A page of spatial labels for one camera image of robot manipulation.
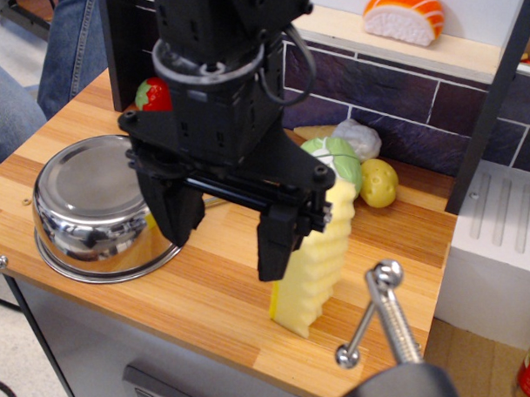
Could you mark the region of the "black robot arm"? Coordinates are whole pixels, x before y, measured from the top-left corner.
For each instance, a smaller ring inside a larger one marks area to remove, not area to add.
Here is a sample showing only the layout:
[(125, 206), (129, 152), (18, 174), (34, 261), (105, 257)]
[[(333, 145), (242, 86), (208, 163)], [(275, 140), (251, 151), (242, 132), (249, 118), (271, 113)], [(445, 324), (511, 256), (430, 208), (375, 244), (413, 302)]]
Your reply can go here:
[(323, 232), (331, 168), (294, 144), (282, 117), (282, 42), (309, 71), (315, 63), (294, 27), (311, 0), (154, 0), (155, 71), (170, 111), (126, 112), (119, 126), (144, 201), (163, 235), (182, 246), (211, 194), (260, 214), (258, 274), (278, 281), (305, 236)]

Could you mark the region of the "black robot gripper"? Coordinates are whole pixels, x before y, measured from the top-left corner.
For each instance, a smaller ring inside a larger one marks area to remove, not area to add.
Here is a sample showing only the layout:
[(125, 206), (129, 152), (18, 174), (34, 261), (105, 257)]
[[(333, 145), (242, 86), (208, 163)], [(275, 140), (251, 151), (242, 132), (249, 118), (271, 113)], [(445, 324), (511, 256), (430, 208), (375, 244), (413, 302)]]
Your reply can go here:
[(204, 193), (255, 209), (259, 279), (283, 279), (304, 237), (325, 230), (334, 173), (288, 138), (282, 107), (254, 76), (169, 90), (172, 111), (127, 111), (117, 121), (161, 233), (183, 246), (205, 216)]

